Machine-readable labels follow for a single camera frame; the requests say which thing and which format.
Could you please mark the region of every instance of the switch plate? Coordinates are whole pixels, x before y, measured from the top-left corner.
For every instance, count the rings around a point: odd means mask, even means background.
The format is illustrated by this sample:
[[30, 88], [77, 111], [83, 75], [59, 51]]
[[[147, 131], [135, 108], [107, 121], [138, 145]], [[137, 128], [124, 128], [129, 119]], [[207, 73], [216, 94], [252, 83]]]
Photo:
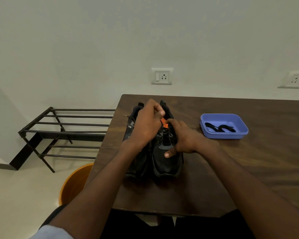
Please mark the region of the switch plate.
[[152, 68], [152, 85], [171, 85], [173, 68]]
[[299, 71], [289, 72], [278, 88], [299, 89]]

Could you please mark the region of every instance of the sleeve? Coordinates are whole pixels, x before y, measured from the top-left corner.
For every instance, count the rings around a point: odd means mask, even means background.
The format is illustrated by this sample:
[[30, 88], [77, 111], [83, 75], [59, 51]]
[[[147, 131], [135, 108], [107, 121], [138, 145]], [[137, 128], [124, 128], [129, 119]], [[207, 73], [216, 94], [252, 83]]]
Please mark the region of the sleeve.
[[29, 239], [73, 239], [64, 229], [45, 225]]

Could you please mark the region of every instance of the blue tray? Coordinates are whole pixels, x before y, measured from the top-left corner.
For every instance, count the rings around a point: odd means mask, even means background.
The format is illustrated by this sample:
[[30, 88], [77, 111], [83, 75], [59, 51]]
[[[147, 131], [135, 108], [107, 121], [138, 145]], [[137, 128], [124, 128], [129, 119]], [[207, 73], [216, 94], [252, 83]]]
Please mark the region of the blue tray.
[[[225, 132], [215, 132], [213, 129], [206, 127], [205, 122], [209, 122], [216, 127], [220, 125], [232, 126], [236, 132], [230, 132], [227, 129], [223, 129]], [[204, 135], [212, 139], [241, 139], [248, 133], [247, 126], [236, 114], [206, 113], [200, 117], [200, 126]]]

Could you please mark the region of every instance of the orange label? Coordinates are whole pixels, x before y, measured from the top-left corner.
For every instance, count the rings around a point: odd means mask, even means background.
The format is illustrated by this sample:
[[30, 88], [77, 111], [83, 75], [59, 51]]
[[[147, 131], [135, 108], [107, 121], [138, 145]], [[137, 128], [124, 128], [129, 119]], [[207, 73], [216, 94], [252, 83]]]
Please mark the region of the orange label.
[[164, 118], [161, 119], [161, 122], [163, 124], [163, 127], [168, 128], [168, 124], [166, 123], [166, 120]]

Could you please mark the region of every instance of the black metal shoe rack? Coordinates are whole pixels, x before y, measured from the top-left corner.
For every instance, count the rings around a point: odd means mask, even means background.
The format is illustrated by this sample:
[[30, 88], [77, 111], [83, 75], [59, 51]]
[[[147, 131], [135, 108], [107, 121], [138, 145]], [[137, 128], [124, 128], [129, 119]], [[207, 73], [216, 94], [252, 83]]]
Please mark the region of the black metal shoe rack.
[[[72, 116], [72, 115], [57, 115], [57, 111], [67, 111], [67, 112], [114, 112], [112, 109], [54, 109], [53, 107], [49, 107], [42, 114], [40, 114], [36, 119], [26, 125], [19, 131], [19, 135], [23, 138], [23, 140], [27, 143], [27, 145], [36, 153], [36, 155], [48, 166], [48, 168], [55, 173], [52, 167], [48, 164], [48, 162], [44, 159], [47, 157], [62, 157], [62, 158], [84, 158], [84, 159], [95, 159], [95, 157], [83, 157], [83, 156], [69, 156], [69, 155], [55, 155], [48, 154], [51, 148], [100, 148], [100, 147], [86, 147], [86, 146], [58, 146], [55, 145], [58, 140], [68, 140], [71, 144], [73, 144], [72, 140], [81, 140], [81, 141], [99, 141], [102, 142], [106, 131], [65, 131], [63, 125], [73, 125], [73, 126], [109, 126], [108, 124], [91, 124], [91, 123], [63, 123], [60, 122], [59, 118], [109, 118], [111, 119], [113, 116]], [[44, 117], [55, 117], [57, 122], [40, 122], [40, 120]], [[61, 130], [59, 132], [54, 131], [41, 131], [41, 130], [31, 130], [31, 128], [36, 124], [54, 124], [60, 125]], [[48, 145], [48, 147], [42, 152], [39, 153], [36, 148], [33, 148], [29, 140], [26, 138], [27, 132], [34, 132], [40, 134], [42, 138], [53, 139], [52, 142]]]

